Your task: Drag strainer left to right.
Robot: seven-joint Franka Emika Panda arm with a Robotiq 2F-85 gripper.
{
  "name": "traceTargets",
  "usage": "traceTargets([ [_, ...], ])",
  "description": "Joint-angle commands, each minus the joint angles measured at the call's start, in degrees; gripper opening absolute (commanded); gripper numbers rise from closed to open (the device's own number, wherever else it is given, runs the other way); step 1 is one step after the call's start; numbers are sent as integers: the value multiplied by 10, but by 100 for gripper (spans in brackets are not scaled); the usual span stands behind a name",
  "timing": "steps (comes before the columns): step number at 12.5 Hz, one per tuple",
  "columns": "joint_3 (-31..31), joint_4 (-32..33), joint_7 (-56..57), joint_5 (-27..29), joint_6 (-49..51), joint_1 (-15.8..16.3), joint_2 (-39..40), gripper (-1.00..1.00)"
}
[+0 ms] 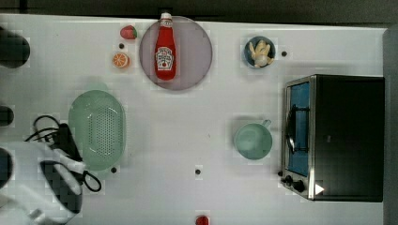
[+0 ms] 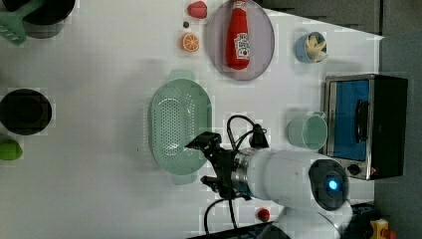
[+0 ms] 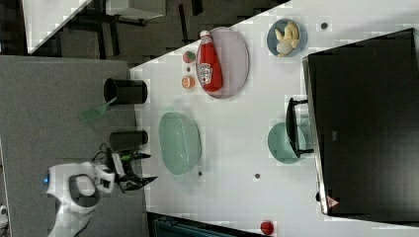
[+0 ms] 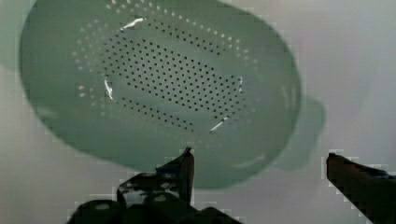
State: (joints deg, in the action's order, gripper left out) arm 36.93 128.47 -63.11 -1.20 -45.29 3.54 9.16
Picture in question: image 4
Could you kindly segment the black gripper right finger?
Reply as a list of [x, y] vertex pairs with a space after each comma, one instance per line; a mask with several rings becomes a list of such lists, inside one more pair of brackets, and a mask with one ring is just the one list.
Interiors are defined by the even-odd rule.
[[373, 224], [395, 224], [395, 176], [330, 153], [327, 179]]

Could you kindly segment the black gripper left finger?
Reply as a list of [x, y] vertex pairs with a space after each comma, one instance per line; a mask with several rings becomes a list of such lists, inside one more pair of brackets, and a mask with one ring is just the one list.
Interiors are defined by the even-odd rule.
[[181, 155], [157, 167], [155, 171], [158, 174], [174, 175], [177, 177], [179, 198], [186, 203], [191, 203], [194, 179], [194, 157], [191, 153], [191, 147], [186, 147]]

